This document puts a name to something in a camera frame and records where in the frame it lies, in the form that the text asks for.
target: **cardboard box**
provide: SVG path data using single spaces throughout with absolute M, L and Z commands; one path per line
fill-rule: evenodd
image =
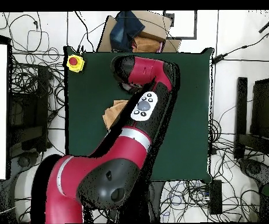
M 166 40 L 172 24 L 169 18 L 145 10 L 133 10 L 132 12 L 145 26 L 139 34 L 140 37 L 164 42 L 163 53 L 175 53 L 178 50 L 181 40 Z M 107 17 L 97 52 L 111 52 L 110 33 L 116 23 L 117 21 L 112 16 Z

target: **yellow button housing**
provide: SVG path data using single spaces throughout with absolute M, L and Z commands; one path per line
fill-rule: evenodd
M 69 63 L 70 58 L 75 58 L 77 60 L 77 64 L 76 65 L 70 64 Z M 67 67 L 69 68 L 70 71 L 74 71 L 74 72 L 78 73 L 79 71 L 82 71 L 84 64 L 85 64 L 85 62 L 84 62 L 83 58 L 80 56 L 71 55 L 68 57 Z

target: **brown object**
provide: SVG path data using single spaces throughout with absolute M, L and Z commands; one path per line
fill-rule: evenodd
M 145 28 L 142 32 L 140 32 L 139 36 L 143 38 L 149 38 L 152 40 L 156 40 L 158 42 L 166 42 L 166 46 L 163 49 L 163 53 L 175 53 L 175 49 L 173 46 L 169 48 L 170 46 L 167 44 L 169 40 L 166 40 L 166 30 L 169 30 L 171 25 L 171 20 L 165 16 L 158 15 L 156 13 L 152 13 L 150 11 L 145 10 L 133 10 L 133 14 L 136 15 L 137 18 L 146 20 L 140 20 L 143 25 L 145 25 Z M 100 39 L 97 52 L 111 52 L 111 44 L 110 44 L 110 33 L 113 29 L 113 27 L 117 24 L 117 21 L 112 17 L 108 16 L 106 19 L 106 24 L 103 29 L 103 34 Z M 178 49 L 180 45 L 180 41 L 178 40 L 172 40 L 174 46 L 176 49 Z
M 102 116 L 106 128 L 109 130 L 114 120 L 116 120 L 119 113 L 126 106 L 128 100 L 114 100 L 113 106 L 105 110 L 105 114 Z
M 180 47 L 181 40 L 166 40 L 162 53 L 176 53 Z
M 150 38 L 135 37 L 135 47 L 133 48 L 134 53 L 155 53 L 160 47 L 160 43 Z

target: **blue cloth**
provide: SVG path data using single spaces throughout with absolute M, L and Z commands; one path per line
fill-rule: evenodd
M 121 11 L 116 17 L 117 24 L 110 33 L 111 49 L 132 52 L 132 41 L 145 26 L 132 11 Z

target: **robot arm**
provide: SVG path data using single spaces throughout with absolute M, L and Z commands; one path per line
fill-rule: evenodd
M 136 93 L 99 147 L 87 157 L 64 156 L 47 186 L 46 223 L 82 223 L 82 204 L 116 209 L 134 187 L 179 78 L 177 66 L 155 59 L 118 56 L 116 79 Z

